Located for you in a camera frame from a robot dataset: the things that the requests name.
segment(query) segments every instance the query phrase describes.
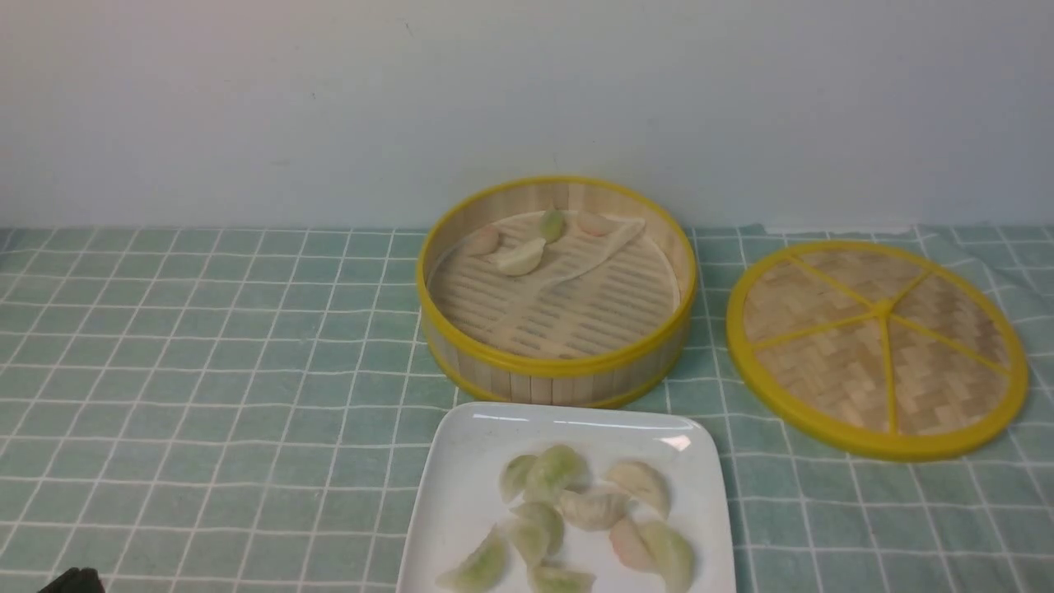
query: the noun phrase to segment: yellow rim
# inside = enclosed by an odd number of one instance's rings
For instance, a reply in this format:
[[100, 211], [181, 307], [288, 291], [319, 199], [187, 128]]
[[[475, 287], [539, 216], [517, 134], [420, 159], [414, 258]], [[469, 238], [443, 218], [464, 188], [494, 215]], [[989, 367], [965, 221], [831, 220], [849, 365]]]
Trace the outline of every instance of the yellow rim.
[[[929, 274], [939, 275], [961, 289], [969, 296], [970, 300], [976, 303], [977, 307], [988, 314], [988, 316], [995, 322], [996, 328], [998, 329], [999, 334], [1002, 335], [1007, 345], [1007, 352], [1010, 357], [1010, 368], [1007, 369], [994, 361], [984, 359], [976, 353], [962, 348], [961, 344], [958, 344], [953, 340], [949, 340], [943, 336], [936, 335], [925, 329], [922, 329], [922, 331], [925, 331], [923, 333], [928, 336], [938, 339], [970, 358], [1008, 376], [1010, 381], [1007, 387], [1007, 396], [1002, 399], [999, 406], [996, 407], [996, 409], [982, 420], [962, 429], [961, 431], [934, 436], [903, 436], [896, 434], [874, 433], [835, 420], [834, 418], [831, 418], [829, 416], [826, 416], [804, 404], [801, 400], [792, 396], [782, 387], [780, 387], [768, 371], [765, 370], [765, 368], [762, 367], [755, 358], [754, 348], [752, 348], [746, 338], [746, 331], [743, 327], [743, 313], [746, 304], [746, 295], [749, 293], [750, 288], [753, 288], [754, 282], [776, 263], [784, 260], [790, 260], [798, 263], [800, 262], [800, 259], [797, 258], [798, 255], [828, 249], [874, 251], [893, 257], [907, 259], [909, 261], [922, 268], [924, 272], [911, 282], [903, 291], [901, 291], [900, 296], [906, 294], [912, 288], [914, 288], [914, 285], [916, 285]], [[815, 268], [809, 269], [812, 270], [812, 273], [817, 273]], [[886, 303], [871, 303], [866, 299], [863, 299], [862, 296], [857, 294], [855, 291], [842, 285], [837, 280], [834, 280], [833, 278], [824, 279], [838, 290], [841, 290], [852, 296], [852, 298], [858, 301], [862, 300], [863, 303], [874, 308], [874, 311], [864, 316], [858, 316], [856, 318], [842, 320], [833, 324], [824, 324], [823, 328], [818, 325], [813, 329], [813, 331], [826, 329], [826, 327], [834, 328], [837, 325], [844, 325], [846, 323], [855, 323], [861, 321], [862, 319], [878, 319], [881, 322], [880, 329], [883, 336], [883, 345], [886, 349], [889, 348], [889, 341], [886, 339], [889, 332], [887, 324], [891, 321], [909, 325], [912, 330], [922, 332], [919, 330], [921, 327], [913, 324], [912, 322], [892, 313], [892, 308], [896, 304], [896, 301], [899, 300], [900, 296]], [[1007, 321], [1002, 312], [989, 301], [979, 290], [974, 288], [973, 284], [962, 277], [929, 259], [919, 257], [914, 253], [885, 244], [854, 242], [847, 240], [827, 240], [796, 244], [773, 253], [747, 269], [746, 273], [743, 274], [743, 277], [739, 279], [736, 286], [733, 289], [728, 300], [726, 331], [728, 335], [728, 354], [731, 357], [733, 362], [739, 370], [740, 375], [743, 376], [743, 380], [746, 382], [747, 387], [749, 387], [754, 393], [768, 406], [768, 408], [804, 433], [857, 455], [896, 461], [926, 461], [957, 457], [984, 444], [1002, 432], [1002, 430], [1007, 428], [1010, 421], [1014, 419], [1014, 416], [1016, 416], [1017, 412], [1021, 409], [1021, 406], [1024, 403], [1024, 397], [1028, 393], [1028, 361], [1024, 356], [1024, 351], [1021, 348], [1020, 341], [1017, 339], [1017, 334], [1015, 334], [1013, 327], [1009, 321]], [[769, 340], [765, 344], [768, 345], [769, 343], [781, 342], [783, 341], [782, 338], [783, 337], [781, 337], [781, 339]], [[884, 359], [886, 361], [885, 374], [887, 378], [887, 386], [892, 393], [893, 386], [889, 382], [889, 378], [893, 373], [892, 364], [890, 364], [891, 358], [886, 356]], [[896, 414], [892, 397], [890, 407], [891, 411], [894, 411], [890, 415], [890, 421], [891, 424], [895, 426]]]
[[555, 175], [548, 177], [530, 177], [526, 179], [518, 179], [515, 181], [509, 181], [500, 185], [494, 185], [492, 187], [483, 190], [482, 192], [466, 198], [464, 201], [458, 203], [450, 212], [447, 212], [440, 221], [432, 226], [432, 230], [425, 237], [425, 244], [421, 248], [421, 256], [417, 257], [417, 269], [416, 269], [416, 282], [417, 282], [417, 296], [421, 299], [421, 311], [422, 314], [428, 318], [432, 325], [438, 331], [438, 333], [446, 338], [452, 345], [463, 353], [472, 356], [491, 367], [508, 371], [511, 373], [518, 373], [521, 375], [535, 375], [540, 377], [571, 377], [579, 375], [596, 375], [601, 373], [607, 373], [613, 371], [627, 363], [640, 358], [641, 356], [653, 351], [659, 348], [663, 342], [666, 341], [677, 330], [686, 323], [686, 318], [691, 315], [691, 302], [696, 298], [696, 283], [697, 270], [696, 265], [690, 265], [690, 276], [688, 280], [688, 293], [681, 299], [681, 305], [677, 309], [672, 316], [666, 323], [664, 323], [659, 330], [653, 332], [648, 337], [643, 340], [630, 344], [624, 349], [607, 353], [605, 355], [600, 355], [597, 357], [587, 357], [573, 360], [544, 360], [544, 359], [532, 359], [528, 357], [521, 357], [519, 355], [513, 355], [506, 353], [504, 351], [499, 351], [492, 347], [488, 347], [482, 342], [477, 342], [472, 338], [469, 338], [462, 331], [454, 328], [452, 323], [447, 321], [443, 314], [440, 313], [438, 308], [432, 302], [431, 294], [428, 293], [428, 286], [425, 285], [425, 257], [424, 254], [428, 252], [432, 244], [432, 240], [435, 238], [435, 233], [437, 229], [443, 226], [447, 221], [449, 221], [453, 216], [456, 216], [458, 212], [464, 210], [469, 203], [477, 199], [482, 199], [492, 193], [500, 191], [505, 191], [511, 187], [526, 184], [535, 183], [551, 183], [551, 182], [568, 182], [568, 183], [583, 183], [602, 186], [618, 193], [621, 193], [627, 197], [630, 197], [645, 206], [652, 210], [658, 216], [663, 218], [677, 233], [678, 239], [681, 241], [681, 248], [685, 250], [685, 253], [695, 253], [691, 248], [691, 242], [688, 237], [684, 234], [681, 225], [661, 206], [644, 197], [643, 195], [629, 190], [627, 187], [618, 185], [616, 183], [609, 183], [607, 181], [602, 181], [600, 179], [590, 179], [588, 177], [575, 177], [571, 175]]
[[[500, 398], [494, 394], [491, 394], [490, 392], [485, 392], [466, 381], [464, 377], [455, 373], [454, 370], [447, 364], [447, 361], [443, 360], [443, 357], [441, 357], [440, 354], [435, 352], [435, 349], [432, 348], [432, 344], [430, 342], [428, 344], [428, 351], [432, 353], [432, 358], [435, 359], [435, 364], [438, 365], [440, 371], [442, 371], [447, 376], [447, 378], [453, 381], [455, 386], [464, 390], [465, 393], [467, 393], [468, 395], [472, 396], [477, 400], [486, 400], [486, 401], [502, 402], [502, 403], [515, 403], [512, 400]], [[641, 386], [640, 388], [637, 388], [627, 394], [611, 398], [609, 400], [601, 400], [599, 402], [592, 402], [584, 408], [605, 408], [605, 409], [622, 408], [633, 400], [644, 397], [645, 395], [647, 395], [648, 392], [653, 390], [656, 386], [662, 382], [663, 377], [669, 375], [669, 372], [674, 370], [674, 367], [677, 365], [677, 361], [680, 360], [681, 355], [683, 354], [684, 354], [684, 349], [683, 348], [678, 349], [677, 355], [674, 356], [674, 360], [670, 361], [670, 363], [667, 364], [664, 369], [660, 370], [659, 373], [655, 376], [655, 378], [649, 379], [647, 383]]]

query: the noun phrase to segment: bamboo steamer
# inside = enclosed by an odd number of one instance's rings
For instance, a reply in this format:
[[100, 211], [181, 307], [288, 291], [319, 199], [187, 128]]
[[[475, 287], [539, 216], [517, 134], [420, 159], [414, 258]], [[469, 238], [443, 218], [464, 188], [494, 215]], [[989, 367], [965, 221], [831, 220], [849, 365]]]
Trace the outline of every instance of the bamboo steamer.
[[1010, 322], [965, 279], [914, 253], [820, 241], [746, 271], [729, 356], [774, 412], [852, 453], [949, 458], [1020, 410], [1028, 364]]
[[[506, 276], [468, 255], [466, 237], [494, 224], [500, 250], [536, 236], [545, 210], [565, 214], [564, 235], [539, 266]], [[579, 211], [643, 230], [603, 263], [607, 237], [574, 222]], [[490, 187], [446, 214], [425, 239], [416, 270], [422, 330], [440, 369], [472, 396], [518, 403], [618, 408], [646, 394], [677, 362], [690, 325], [697, 265], [676, 220], [606, 181], [538, 177]]]

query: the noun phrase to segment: wall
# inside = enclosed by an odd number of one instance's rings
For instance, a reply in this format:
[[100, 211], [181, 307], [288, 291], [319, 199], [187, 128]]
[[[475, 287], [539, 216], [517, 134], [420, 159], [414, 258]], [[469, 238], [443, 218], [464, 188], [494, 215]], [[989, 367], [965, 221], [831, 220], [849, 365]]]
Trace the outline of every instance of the wall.
[[0, 4], [0, 222], [426, 225], [512, 177], [691, 223], [1054, 221], [1051, 0]]

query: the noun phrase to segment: white dumpling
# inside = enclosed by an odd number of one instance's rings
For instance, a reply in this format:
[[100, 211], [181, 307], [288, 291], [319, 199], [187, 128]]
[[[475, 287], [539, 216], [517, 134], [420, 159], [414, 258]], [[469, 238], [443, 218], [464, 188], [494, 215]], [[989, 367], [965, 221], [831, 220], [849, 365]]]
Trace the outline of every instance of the white dumpling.
[[509, 541], [520, 552], [528, 568], [536, 567], [549, 550], [549, 532], [541, 525], [527, 519], [516, 519], [508, 528]]
[[502, 492], [502, 502], [508, 505], [513, 498], [520, 496], [524, 490], [524, 483], [527, 481], [527, 472], [530, 472], [536, 459], [538, 456], [534, 455], [521, 455], [509, 461], [497, 481], [497, 488]]
[[524, 500], [552, 502], [562, 490], [586, 472], [586, 462], [567, 446], [551, 447], [531, 466], [524, 483]]
[[696, 557], [691, 546], [662, 521], [644, 523], [640, 533], [666, 582], [666, 593], [687, 593], [695, 578]]
[[626, 515], [629, 497], [619, 492], [579, 494], [565, 490], [560, 493], [560, 513], [564, 520], [583, 531], [611, 529]]
[[637, 523], [629, 517], [623, 517], [614, 523], [611, 531], [607, 533], [611, 541], [611, 550], [619, 557], [619, 561], [627, 569], [637, 572], [656, 572], [656, 561], [651, 558], [651, 552], [637, 531]]
[[505, 540], [491, 529], [474, 552], [457, 568], [443, 573], [435, 585], [455, 593], [485, 593], [497, 585], [507, 564]]
[[564, 545], [564, 519], [560, 513], [545, 502], [524, 502], [512, 510], [512, 513], [528, 521], [538, 523], [549, 534], [547, 552], [555, 554]]
[[530, 590], [533, 593], [590, 593], [597, 577], [553, 567], [538, 567], [530, 571]]
[[663, 519], [669, 517], [669, 489], [655, 468], [643, 461], [620, 461], [604, 479], [655, 509]]

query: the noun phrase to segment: square plate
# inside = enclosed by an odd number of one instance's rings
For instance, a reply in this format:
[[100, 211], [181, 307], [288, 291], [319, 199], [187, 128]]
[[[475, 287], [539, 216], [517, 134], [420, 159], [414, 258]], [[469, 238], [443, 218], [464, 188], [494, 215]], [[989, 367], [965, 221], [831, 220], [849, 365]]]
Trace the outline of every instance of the square plate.
[[[565, 443], [589, 464], [593, 483], [620, 459], [640, 459], [669, 482], [669, 523], [696, 551], [691, 593], [735, 593], [731, 529], [724, 480], [714, 439], [699, 424], [678, 416], [523, 406], [468, 403], [443, 419], [425, 463], [413, 508], [396, 593], [442, 591], [435, 577], [456, 567], [491, 527], [514, 517], [502, 503], [497, 478], [513, 457]], [[635, 505], [638, 520], [655, 517]], [[566, 527], [564, 547], [553, 558], [597, 575], [594, 592], [662, 593], [656, 575], [623, 567], [607, 532]], [[493, 593], [526, 593], [523, 560], [509, 547], [509, 570]]]

